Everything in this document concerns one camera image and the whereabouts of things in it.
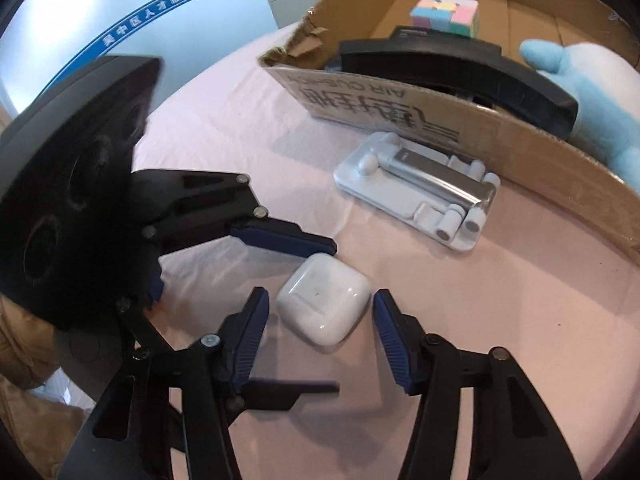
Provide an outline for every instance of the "screw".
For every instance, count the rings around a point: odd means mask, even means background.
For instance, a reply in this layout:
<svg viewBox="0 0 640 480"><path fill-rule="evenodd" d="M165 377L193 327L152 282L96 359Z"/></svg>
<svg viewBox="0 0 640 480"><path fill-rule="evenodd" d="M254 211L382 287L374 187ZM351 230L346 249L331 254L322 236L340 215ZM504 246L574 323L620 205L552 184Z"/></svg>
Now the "screw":
<svg viewBox="0 0 640 480"><path fill-rule="evenodd" d="M498 361L506 361L509 357L511 357L509 351L506 348L502 348L501 346L497 346L496 348L491 350L491 355Z"/></svg>
<svg viewBox="0 0 640 480"><path fill-rule="evenodd" d="M230 413L242 413L245 407L246 403L239 395L229 397L225 403L225 408Z"/></svg>
<svg viewBox="0 0 640 480"><path fill-rule="evenodd" d="M220 344L220 336L218 334L207 334L200 338L200 342L208 348L213 348Z"/></svg>
<svg viewBox="0 0 640 480"><path fill-rule="evenodd" d="M158 234L158 230L152 225L148 225L142 228L142 237L145 240L153 240Z"/></svg>
<svg viewBox="0 0 640 480"><path fill-rule="evenodd" d="M138 348L133 351L132 356L136 361L144 361L150 354L149 348Z"/></svg>
<svg viewBox="0 0 640 480"><path fill-rule="evenodd" d="M427 334L424 339L427 342L427 345L437 346L440 344L440 336L435 334Z"/></svg>
<svg viewBox="0 0 640 480"><path fill-rule="evenodd" d="M256 218L265 218L268 214L269 211L267 211L267 208L262 207L261 205L254 209L254 216Z"/></svg>
<svg viewBox="0 0 640 480"><path fill-rule="evenodd" d="M116 308L118 312L124 314L127 310L131 308L131 300L129 298L120 298L116 301Z"/></svg>

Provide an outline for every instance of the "pink tablecloth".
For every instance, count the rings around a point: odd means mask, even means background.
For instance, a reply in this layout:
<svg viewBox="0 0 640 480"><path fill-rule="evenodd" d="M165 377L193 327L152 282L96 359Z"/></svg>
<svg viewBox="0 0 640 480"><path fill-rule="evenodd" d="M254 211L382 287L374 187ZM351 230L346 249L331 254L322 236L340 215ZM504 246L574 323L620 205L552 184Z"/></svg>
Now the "pink tablecloth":
<svg viewBox="0 0 640 480"><path fill-rule="evenodd" d="M507 347L584 477L593 477L640 409L640 270L509 183L477 247L463 255L338 191L332 171L367 132L314 120L258 67L255 58L287 33L235 52L162 104L137 147L136 168L247 173L272 216L335 238L340 259L374 288L390 288L428 332L460 349ZM238 311L253 286L274 298L301 262L232 238L171 254L162 262L168 286L154 323L183 348ZM272 306L254 375L337 380L342 389L290 413L241 415L231 434L245 478L397 477L417 398L394 384L370 314L325 354L294 336ZM465 395L455 479L466 478L471 411Z"/></svg>

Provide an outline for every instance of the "pastel rubik's cube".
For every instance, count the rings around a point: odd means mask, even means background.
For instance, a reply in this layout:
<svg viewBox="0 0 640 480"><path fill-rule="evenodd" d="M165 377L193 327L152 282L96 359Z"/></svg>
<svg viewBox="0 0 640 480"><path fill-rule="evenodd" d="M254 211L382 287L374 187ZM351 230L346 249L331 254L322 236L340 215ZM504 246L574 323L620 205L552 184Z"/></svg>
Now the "pastel rubik's cube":
<svg viewBox="0 0 640 480"><path fill-rule="evenodd" d="M415 27L470 38L478 33L478 2L475 0L420 0L410 15Z"/></svg>

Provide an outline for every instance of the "light blue plush toy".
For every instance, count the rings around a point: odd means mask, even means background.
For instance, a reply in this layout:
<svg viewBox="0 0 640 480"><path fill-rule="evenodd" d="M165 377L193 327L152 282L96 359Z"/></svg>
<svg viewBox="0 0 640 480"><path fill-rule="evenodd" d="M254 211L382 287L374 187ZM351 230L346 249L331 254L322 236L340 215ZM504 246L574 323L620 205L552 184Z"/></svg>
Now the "light blue plush toy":
<svg viewBox="0 0 640 480"><path fill-rule="evenodd" d="M525 62L578 101L568 139L640 195L640 74L618 54L593 44L542 40L520 45Z"/></svg>

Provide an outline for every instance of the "torn cardboard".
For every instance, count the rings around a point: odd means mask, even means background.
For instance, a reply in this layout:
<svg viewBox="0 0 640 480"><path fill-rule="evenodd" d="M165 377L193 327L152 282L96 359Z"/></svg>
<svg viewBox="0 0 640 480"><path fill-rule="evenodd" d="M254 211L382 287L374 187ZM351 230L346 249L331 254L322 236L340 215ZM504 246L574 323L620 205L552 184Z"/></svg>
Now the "torn cardboard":
<svg viewBox="0 0 640 480"><path fill-rule="evenodd" d="M597 161L503 111L424 88L320 70L343 40L386 38L409 25L418 0L321 0L287 43L260 63L312 115L395 131L480 158L500 174L576 215L640 264L640 197ZM478 38L522 62L522 40L602 44L637 66L638 41L598 0L477 0Z"/></svg>

